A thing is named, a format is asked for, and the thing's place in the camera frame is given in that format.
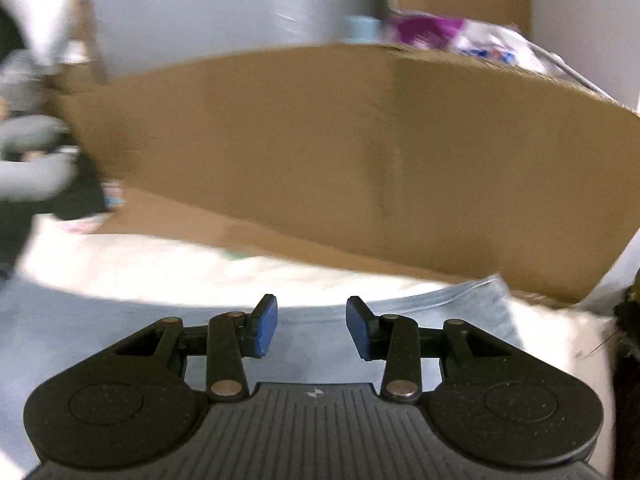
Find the plastic wrap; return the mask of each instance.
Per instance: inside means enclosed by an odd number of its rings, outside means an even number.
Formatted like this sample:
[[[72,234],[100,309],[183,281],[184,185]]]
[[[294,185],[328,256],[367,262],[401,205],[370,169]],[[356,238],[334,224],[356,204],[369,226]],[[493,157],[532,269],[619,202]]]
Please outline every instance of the plastic wrap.
[[[545,66],[530,49],[529,41],[515,30],[500,25],[465,20],[449,49],[468,56],[516,65],[532,72],[546,73]]]
[[[198,57],[339,40],[374,0],[92,0],[111,76]]]

